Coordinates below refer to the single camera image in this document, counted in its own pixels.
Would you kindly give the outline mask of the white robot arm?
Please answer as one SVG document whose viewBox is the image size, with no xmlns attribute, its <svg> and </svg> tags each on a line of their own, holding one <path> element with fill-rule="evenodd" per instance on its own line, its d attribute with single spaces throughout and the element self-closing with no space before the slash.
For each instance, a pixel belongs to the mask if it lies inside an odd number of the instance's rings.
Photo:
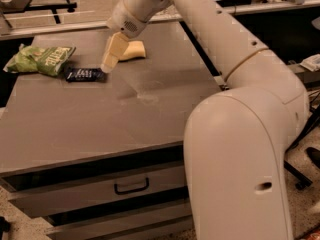
<svg viewBox="0 0 320 240">
<path fill-rule="evenodd" d="M 184 133 L 184 164 L 198 240 L 294 240 L 284 154 L 304 128 L 299 78 L 214 0 L 120 0 L 107 25 L 120 34 L 103 67 L 173 5 L 227 83 L 199 103 Z"/>
</svg>

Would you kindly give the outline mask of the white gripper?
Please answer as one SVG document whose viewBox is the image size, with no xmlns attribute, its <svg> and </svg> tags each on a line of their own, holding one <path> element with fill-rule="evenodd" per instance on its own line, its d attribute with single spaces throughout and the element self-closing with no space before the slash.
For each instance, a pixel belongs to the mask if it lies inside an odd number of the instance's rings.
<svg viewBox="0 0 320 240">
<path fill-rule="evenodd" d="M 129 39 L 137 37 L 148 24 L 148 9 L 144 0 L 120 0 L 115 6 L 107 26 L 114 33 L 108 38 L 100 65 L 110 73 L 129 46 Z"/>
</svg>

